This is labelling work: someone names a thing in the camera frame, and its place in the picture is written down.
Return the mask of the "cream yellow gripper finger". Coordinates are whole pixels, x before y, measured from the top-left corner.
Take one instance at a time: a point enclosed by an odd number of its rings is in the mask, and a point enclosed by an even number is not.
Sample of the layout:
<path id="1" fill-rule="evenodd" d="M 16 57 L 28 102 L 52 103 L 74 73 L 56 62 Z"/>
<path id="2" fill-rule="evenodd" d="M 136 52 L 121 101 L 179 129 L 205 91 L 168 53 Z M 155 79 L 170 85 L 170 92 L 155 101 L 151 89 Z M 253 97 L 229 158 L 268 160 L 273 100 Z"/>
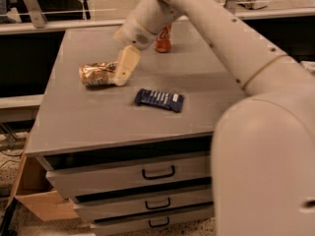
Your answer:
<path id="1" fill-rule="evenodd" d="M 141 51 L 133 46 L 128 45 L 118 54 L 115 75 L 112 81 L 117 86 L 124 86 L 132 75 L 133 71 L 139 64 Z"/>

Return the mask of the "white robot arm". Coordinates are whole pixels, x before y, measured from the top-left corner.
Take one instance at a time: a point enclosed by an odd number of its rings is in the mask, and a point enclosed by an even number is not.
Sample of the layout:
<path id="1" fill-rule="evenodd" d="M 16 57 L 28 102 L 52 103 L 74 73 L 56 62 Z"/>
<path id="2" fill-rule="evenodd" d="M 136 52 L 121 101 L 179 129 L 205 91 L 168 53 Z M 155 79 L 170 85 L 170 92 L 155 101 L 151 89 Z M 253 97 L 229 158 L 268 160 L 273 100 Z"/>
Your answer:
<path id="1" fill-rule="evenodd" d="M 141 0 L 116 39 L 186 16 L 244 90 L 212 140 L 218 236 L 315 236 L 315 77 L 214 0 Z"/>

